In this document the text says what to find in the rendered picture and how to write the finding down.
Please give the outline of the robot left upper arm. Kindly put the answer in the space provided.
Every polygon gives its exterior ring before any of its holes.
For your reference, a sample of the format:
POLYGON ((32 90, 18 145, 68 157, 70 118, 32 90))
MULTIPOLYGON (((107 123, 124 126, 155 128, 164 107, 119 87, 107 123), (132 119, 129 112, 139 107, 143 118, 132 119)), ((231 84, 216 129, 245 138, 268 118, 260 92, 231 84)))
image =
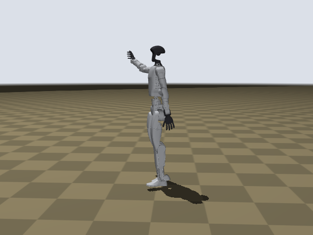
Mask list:
POLYGON ((161 88, 158 90, 160 95, 163 95, 162 88, 167 89, 166 78, 165 78, 165 69, 164 67, 156 67, 155 68, 156 75, 158 77, 159 84, 161 88))

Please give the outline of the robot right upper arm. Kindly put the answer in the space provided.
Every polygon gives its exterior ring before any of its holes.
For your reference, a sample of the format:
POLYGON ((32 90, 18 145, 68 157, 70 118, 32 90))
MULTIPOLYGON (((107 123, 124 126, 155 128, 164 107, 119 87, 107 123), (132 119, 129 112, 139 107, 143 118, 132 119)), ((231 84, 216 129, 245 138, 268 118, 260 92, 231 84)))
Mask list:
POLYGON ((144 72, 144 73, 149 73, 151 67, 146 67, 146 65, 141 65, 139 66, 139 71, 144 72))

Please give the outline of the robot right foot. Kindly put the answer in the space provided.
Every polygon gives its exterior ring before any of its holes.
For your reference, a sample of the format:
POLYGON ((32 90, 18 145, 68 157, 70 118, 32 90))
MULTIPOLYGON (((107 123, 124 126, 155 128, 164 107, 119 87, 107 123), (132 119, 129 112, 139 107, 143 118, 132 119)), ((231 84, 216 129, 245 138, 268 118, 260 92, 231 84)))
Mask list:
MULTIPOLYGON (((155 178, 154 180, 156 180, 157 178, 155 178)), ((164 177, 163 177, 163 179, 165 179, 166 181, 168 181, 168 180, 170 180, 170 177, 169 177, 169 175, 164 175, 164 177)), ((152 181, 154 181, 154 180, 152 180, 152 181)))

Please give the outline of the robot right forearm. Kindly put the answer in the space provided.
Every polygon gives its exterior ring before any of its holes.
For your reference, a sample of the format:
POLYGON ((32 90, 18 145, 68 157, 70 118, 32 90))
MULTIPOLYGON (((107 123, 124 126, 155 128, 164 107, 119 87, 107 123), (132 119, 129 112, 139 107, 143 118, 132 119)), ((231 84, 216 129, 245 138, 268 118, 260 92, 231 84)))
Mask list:
POLYGON ((143 65, 143 63, 139 62, 137 59, 134 59, 134 60, 131 59, 131 63, 134 64, 137 68, 143 65))

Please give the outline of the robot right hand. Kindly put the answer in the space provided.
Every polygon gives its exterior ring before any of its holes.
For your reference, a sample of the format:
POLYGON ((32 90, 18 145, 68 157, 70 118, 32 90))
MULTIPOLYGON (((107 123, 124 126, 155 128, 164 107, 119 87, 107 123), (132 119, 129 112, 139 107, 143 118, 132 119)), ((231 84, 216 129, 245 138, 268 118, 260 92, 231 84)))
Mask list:
POLYGON ((128 57, 131 57, 131 58, 128 58, 128 59, 132 59, 132 60, 135 59, 135 57, 134 57, 134 55, 133 55, 133 53, 131 51, 129 51, 127 54, 130 55, 130 56, 128 55, 128 57))

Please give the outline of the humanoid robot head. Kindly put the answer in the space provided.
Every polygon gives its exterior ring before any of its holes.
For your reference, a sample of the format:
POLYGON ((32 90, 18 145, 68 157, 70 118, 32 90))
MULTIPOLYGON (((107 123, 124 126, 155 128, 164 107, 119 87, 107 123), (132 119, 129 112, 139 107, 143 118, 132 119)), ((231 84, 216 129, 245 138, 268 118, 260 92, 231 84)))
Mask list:
MULTIPOLYGON (((160 60, 156 59, 156 55, 159 56, 161 53, 165 53, 165 49, 161 46, 154 46, 150 49, 150 51, 152 52, 152 62, 155 62, 155 65, 160 63, 160 65, 162 66, 160 60)), ((154 65, 154 66, 155 66, 154 65)))

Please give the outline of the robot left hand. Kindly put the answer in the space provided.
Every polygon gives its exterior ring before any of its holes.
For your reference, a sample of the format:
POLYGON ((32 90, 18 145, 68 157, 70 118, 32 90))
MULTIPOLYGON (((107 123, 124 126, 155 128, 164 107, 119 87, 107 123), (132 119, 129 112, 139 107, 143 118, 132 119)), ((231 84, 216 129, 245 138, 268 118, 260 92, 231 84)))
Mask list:
POLYGON ((170 117, 170 115, 171 115, 171 113, 168 114, 168 115, 166 115, 166 114, 165 114, 165 110, 164 110, 165 121, 164 121, 162 127, 164 127, 164 124, 166 123, 166 130, 168 129, 168 127, 169 127, 169 130, 170 130, 170 125, 171 125, 171 129, 172 129, 172 124, 173 124, 173 128, 175 127, 175 126, 174 126, 174 123, 173 123, 173 119, 170 117), (171 124, 171 123, 172 123, 172 124, 171 124))

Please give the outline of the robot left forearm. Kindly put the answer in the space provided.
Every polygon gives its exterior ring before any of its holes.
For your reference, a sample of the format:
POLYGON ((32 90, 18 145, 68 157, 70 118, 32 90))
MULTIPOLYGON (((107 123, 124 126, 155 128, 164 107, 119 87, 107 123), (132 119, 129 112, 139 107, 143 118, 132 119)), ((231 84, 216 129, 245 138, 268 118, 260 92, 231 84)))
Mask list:
POLYGON ((166 88, 162 88, 162 93, 163 93, 163 96, 161 97, 162 99, 162 104, 163 104, 163 109, 165 110, 165 114, 168 115, 170 114, 170 110, 169 110, 169 94, 168 94, 168 91, 166 88))

